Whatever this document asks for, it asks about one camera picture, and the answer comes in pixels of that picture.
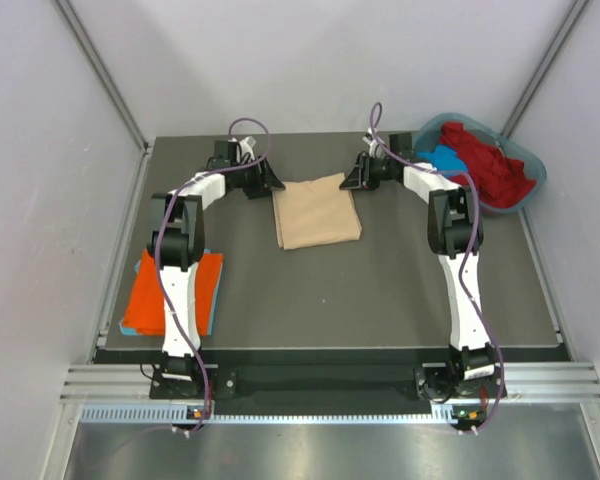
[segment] plastic basket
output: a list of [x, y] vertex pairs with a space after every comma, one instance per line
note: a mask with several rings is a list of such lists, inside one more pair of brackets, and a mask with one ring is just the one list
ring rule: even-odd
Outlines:
[[527, 178], [536, 181], [535, 187], [533, 187], [520, 202], [511, 208], [495, 208], [480, 202], [480, 206], [484, 213], [492, 215], [514, 213], [520, 211], [527, 203], [529, 203], [547, 179], [547, 170], [542, 161], [517, 143], [512, 142], [499, 133], [494, 132], [490, 128], [485, 127], [481, 123], [476, 122], [465, 115], [459, 113], [444, 113], [428, 122], [414, 137], [415, 151], [432, 152], [436, 146], [439, 145], [440, 129], [442, 128], [442, 125], [447, 122], [462, 123], [464, 129], [478, 137], [481, 142], [494, 147], [500, 147], [505, 156], [521, 160], [524, 163], [524, 173]]

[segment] folded beige cloth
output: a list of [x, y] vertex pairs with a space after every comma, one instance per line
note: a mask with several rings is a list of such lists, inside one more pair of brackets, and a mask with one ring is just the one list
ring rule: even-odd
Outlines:
[[353, 196], [338, 187], [344, 173], [310, 182], [285, 182], [273, 192], [278, 245], [285, 250], [360, 239]]

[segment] blue fabric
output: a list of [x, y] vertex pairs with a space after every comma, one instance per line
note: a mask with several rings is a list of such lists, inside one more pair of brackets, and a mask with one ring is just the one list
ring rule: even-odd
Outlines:
[[[416, 156], [427, 160], [437, 170], [469, 171], [464, 162], [458, 158], [456, 151], [445, 145], [438, 145], [433, 152], [416, 152]], [[453, 176], [455, 174], [445, 175], [445, 177]]]
[[[205, 249], [205, 253], [211, 253], [211, 250]], [[211, 331], [213, 330], [213, 317], [215, 316], [215, 313], [216, 313], [216, 299], [218, 298], [218, 287], [220, 286], [220, 279], [222, 278], [222, 268], [223, 267], [224, 267], [224, 265], [222, 265], [220, 267], [220, 274], [218, 275], [218, 283], [216, 284], [216, 289], [213, 292], [213, 303], [211, 303], [211, 314], [210, 314], [211, 318], [209, 318], [209, 331], [207, 331], [207, 336], [211, 335]], [[140, 270], [140, 260], [138, 260], [138, 263], [136, 263], [134, 270], [136, 271], [136, 275], [137, 275], [138, 270]], [[118, 322], [118, 326], [120, 327], [120, 333], [122, 333], [123, 335], [125, 335], [127, 337], [143, 336], [141, 333], [136, 332], [135, 328], [123, 326], [122, 325], [123, 320], [124, 320], [124, 318]]]

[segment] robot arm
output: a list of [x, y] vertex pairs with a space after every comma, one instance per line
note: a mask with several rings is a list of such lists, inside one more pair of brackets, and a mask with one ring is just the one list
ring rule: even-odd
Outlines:
[[[200, 348], [200, 336], [196, 325], [195, 278], [205, 248], [203, 211], [234, 188], [242, 188], [249, 199], [270, 196], [272, 189], [284, 189], [266, 160], [253, 167], [228, 171], [241, 163], [255, 161], [254, 145], [252, 137], [240, 142], [235, 139], [217, 141], [207, 171], [197, 173], [187, 182], [191, 185], [178, 193], [164, 232], [160, 249], [162, 283], [184, 333], [196, 350]], [[152, 232], [147, 250], [152, 257], [167, 206], [175, 192], [155, 194], [151, 199]], [[160, 365], [160, 374], [163, 378], [173, 380], [196, 381], [197, 367], [193, 351], [182, 338], [166, 301], [164, 310], [164, 360]]]
[[[395, 180], [428, 204], [427, 237], [444, 271], [451, 310], [450, 359], [445, 383], [451, 384], [453, 391], [466, 391], [466, 387], [470, 389], [471, 382], [493, 378], [496, 370], [489, 336], [459, 280], [460, 267], [465, 255], [469, 255], [464, 265], [463, 280], [473, 299], [480, 305], [478, 250], [483, 240], [482, 226], [478, 228], [473, 251], [466, 253], [473, 224], [479, 221], [473, 218], [474, 199], [469, 190], [442, 175], [432, 173], [435, 168], [431, 164], [414, 158], [411, 134], [391, 135], [390, 149], [403, 158], [410, 158], [412, 163], [418, 163], [424, 171], [404, 166], [384, 154], [382, 157], [376, 156], [382, 151], [370, 138], [370, 133], [364, 137], [369, 152], [358, 155], [353, 171], [340, 188], [375, 190], [380, 182]], [[427, 385], [421, 383], [420, 386], [426, 388]], [[441, 389], [432, 387], [432, 391]]]

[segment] orange towel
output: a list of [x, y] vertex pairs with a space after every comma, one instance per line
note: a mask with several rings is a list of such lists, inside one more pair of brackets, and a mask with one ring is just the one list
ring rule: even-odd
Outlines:
[[[196, 327], [201, 337], [209, 332], [222, 262], [221, 254], [205, 253], [198, 264], [195, 281]], [[140, 268], [122, 326], [133, 328], [141, 335], [164, 335], [164, 297], [158, 285], [155, 263], [147, 250], [142, 252]]]

